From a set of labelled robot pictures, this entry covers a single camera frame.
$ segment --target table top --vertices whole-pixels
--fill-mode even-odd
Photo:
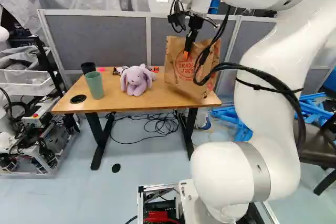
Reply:
[[[86,84],[84,76],[69,89],[54,106],[54,113],[87,113],[130,110],[155,110],[177,108],[200,108],[220,106],[221,100],[212,91],[207,98],[195,100],[185,94],[176,92],[165,86],[163,67],[157,73],[157,80],[153,82],[151,89],[147,89],[141,96],[129,96],[120,89],[120,76],[113,76],[113,67],[105,67],[101,72],[105,96],[95,100]],[[76,95],[87,96],[85,101],[77,104],[70,103],[70,99]]]

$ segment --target gray cubicle wall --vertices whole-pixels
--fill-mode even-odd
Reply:
[[[97,66],[146,63],[146,20],[142,17],[46,16],[65,70],[83,62]]]
[[[44,32],[67,86],[80,76],[80,64],[93,61],[97,66],[132,66],[146,63],[164,65],[165,38],[177,34],[166,14],[111,12],[101,10],[38,10]],[[209,15],[220,24],[224,15]],[[224,60],[235,27],[229,17],[222,38]],[[212,38],[215,28],[204,22],[197,40]]]
[[[80,64],[86,61],[94,61],[98,66],[163,65],[166,36],[186,35],[186,32],[176,34],[165,14],[40,9],[38,15],[68,87],[79,78]],[[224,15],[210,17],[218,23],[224,19]],[[238,63],[252,45],[272,30],[275,21],[230,16],[222,37],[221,61]],[[212,38],[214,33],[214,28],[204,23],[197,40]],[[333,65],[313,64],[303,93],[316,92],[332,68]],[[223,102],[233,100],[235,77],[233,70],[221,74],[216,93]]]
[[[218,24],[223,20],[216,19]],[[236,20],[228,20],[226,29],[221,37],[221,53],[220,61],[224,61],[227,48],[231,40]],[[202,29],[199,31],[196,41],[213,38],[216,34],[214,27],[208,22],[204,22]],[[151,18],[151,58],[153,66],[163,66],[165,59],[166,36],[182,36],[187,35],[187,31],[177,34],[172,26],[167,22],[166,18]]]

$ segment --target black grommet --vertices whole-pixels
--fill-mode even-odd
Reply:
[[[72,104],[76,104],[76,103],[81,103],[81,102],[85,101],[85,99],[86,99],[86,95],[78,94],[78,95],[74,96],[73,98],[71,98],[70,102]]]

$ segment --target green cup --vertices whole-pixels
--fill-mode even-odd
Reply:
[[[85,74],[86,83],[94,99],[99,100],[104,97],[103,83],[100,72],[94,71]]]

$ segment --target trader joe's bag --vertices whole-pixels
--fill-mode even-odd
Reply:
[[[165,83],[196,99],[205,98],[214,88],[217,74],[213,74],[205,85],[198,86],[193,82],[194,64],[197,56],[210,44],[211,39],[194,43],[187,59],[183,55],[185,38],[167,36],[166,42]],[[197,73],[198,81],[202,80],[219,63],[220,43],[218,40],[211,46],[208,58]]]

